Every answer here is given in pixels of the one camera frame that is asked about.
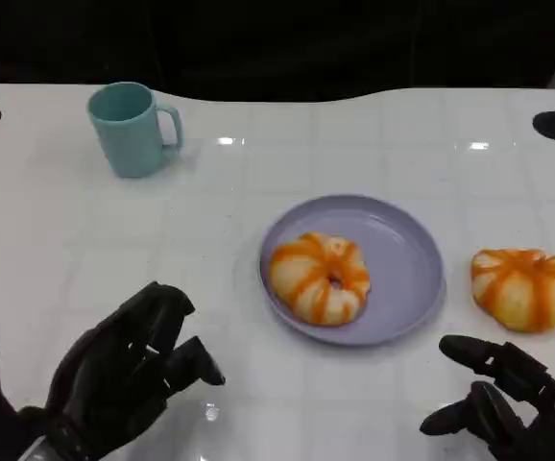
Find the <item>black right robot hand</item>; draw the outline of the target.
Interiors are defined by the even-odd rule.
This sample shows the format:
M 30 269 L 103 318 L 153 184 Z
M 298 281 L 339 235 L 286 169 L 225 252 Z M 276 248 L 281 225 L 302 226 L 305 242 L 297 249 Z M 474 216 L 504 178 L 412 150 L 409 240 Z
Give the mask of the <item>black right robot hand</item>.
M 428 436 L 467 430 L 497 460 L 555 460 L 555 379 L 516 345 L 464 335 L 445 335 L 440 351 L 492 383 L 478 380 L 468 395 L 429 416 Z

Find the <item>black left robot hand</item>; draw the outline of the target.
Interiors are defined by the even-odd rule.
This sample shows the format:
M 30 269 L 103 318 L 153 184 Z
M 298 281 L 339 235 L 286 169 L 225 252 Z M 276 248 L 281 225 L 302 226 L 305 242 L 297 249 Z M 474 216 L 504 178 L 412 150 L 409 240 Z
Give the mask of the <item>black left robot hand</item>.
M 177 342 L 194 310 L 179 288 L 153 281 L 74 343 L 44 407 L 58 455 L 100 460 L 143 434 L 197 380 L 225 384 L 199 337 Z

